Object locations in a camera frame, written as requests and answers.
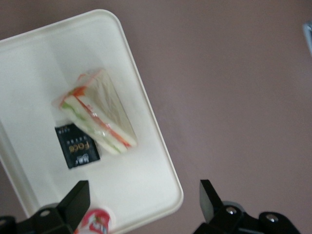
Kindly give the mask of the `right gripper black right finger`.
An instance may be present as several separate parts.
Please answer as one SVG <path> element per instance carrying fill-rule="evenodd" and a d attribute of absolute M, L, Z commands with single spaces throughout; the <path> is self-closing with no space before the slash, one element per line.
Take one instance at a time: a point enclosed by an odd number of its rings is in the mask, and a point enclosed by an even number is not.
<path fill-rule="evenodd" d="M 237 203 L 222 201 L 212 183 L 200 181 L 199 203 L 205 218 L 195 234 L 298 234 L 300 231 L 284 215 L 262 212 L 254 218 Z"/>

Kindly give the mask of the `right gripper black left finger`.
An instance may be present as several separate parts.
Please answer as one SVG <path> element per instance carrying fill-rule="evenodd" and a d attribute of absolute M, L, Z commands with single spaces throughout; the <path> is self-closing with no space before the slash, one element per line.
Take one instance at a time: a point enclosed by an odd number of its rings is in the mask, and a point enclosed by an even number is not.
<path fill-rule="evenodd" d="M 63 200 L 39 209 L 30 218 L 16 222 L 0 217 L 2 234 L 72 234 L 90 207 L 89 181 L 79 181 Z"/>

